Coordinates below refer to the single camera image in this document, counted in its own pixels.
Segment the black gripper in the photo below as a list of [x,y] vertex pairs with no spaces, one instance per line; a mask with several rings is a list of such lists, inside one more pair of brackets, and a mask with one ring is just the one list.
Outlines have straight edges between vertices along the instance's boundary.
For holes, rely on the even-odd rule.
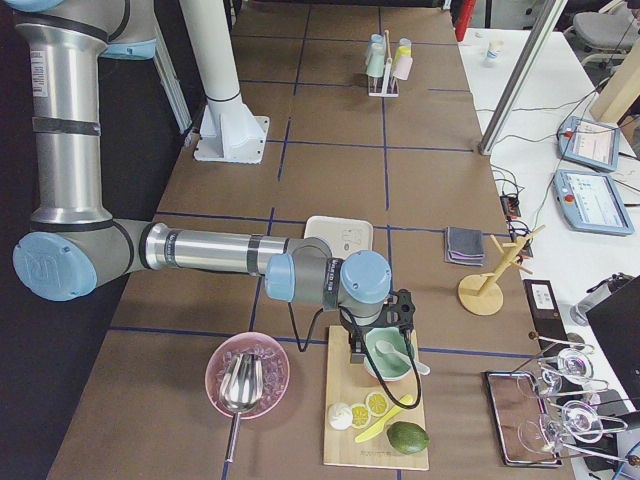
[[392,333],[400,337],[400,345],[406,347],[414,331],[413,315],[415,305],[411,293],[406,289],[391,291],[368,324],[365,319],[348,311],[348,341],[350,362],[363,364],[366,354],[374,350],[375,333]]

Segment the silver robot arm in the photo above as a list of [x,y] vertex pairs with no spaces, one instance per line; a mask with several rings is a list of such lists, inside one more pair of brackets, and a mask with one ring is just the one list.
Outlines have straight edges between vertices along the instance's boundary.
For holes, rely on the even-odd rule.
[[179,230],[104,208],[98,60],[153,57],[152,2],[14,1],[11,9],[30,47],[40,190],[13,265],[34,294],[69,301],[138,270],[233,272],[263,277],[273,299],[338,312],[355,362],[371,359],[365,338],[375,328],[410,340],[411,295],[392,289],[390,266],[374,251],[338,258],[320,238]]

